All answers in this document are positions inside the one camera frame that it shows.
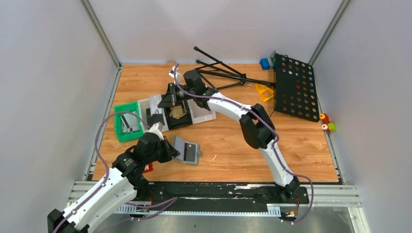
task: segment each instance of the black pegboard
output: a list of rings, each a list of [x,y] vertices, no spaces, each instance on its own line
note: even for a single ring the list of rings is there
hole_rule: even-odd
[[[307,63],[275,54],[276,99],[274,110],[310,121],[319,121],[315,74]]]

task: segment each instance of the yellow plastic block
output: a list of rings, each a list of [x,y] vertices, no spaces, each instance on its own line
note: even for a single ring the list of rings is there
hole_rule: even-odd
[[[255,83],[255,88],[263,102],[266,102],[273,98],[273,90],[268,88],[267,86]]]

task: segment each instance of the yellow object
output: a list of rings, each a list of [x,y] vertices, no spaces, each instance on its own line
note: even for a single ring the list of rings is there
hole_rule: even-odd
[[[267,86],[255,83],[255,88],[263,102],[266,102],[273,98],[273,90],[268,88]]]
[[[181,105],[175,106],[175,107],[171,107],[170,108],[171,112],[170,115],[171,117],[175,118],[175,119],[180,119],[182,118],[184,115],[186,115],[186,111],[184,111],[184,109],[182,108]]]

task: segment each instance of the blue block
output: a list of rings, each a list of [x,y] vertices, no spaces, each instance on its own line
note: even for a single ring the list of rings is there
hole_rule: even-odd
[[[260,66],[262,66],[263,70],[270,69],[271,65],[269,63],[269,59],[263,58],[260,60]]]

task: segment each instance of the red toy part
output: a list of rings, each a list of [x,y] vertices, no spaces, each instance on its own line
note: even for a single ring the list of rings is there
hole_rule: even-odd
[[[322,120],[322,124],[329,124],[329,116],[326,113],[320,114],[319,118]]]
[[[148,164],[144,167],[144,171],[143,173],[149,172],[149,171],[153,171],[153,165],[152,164]]]

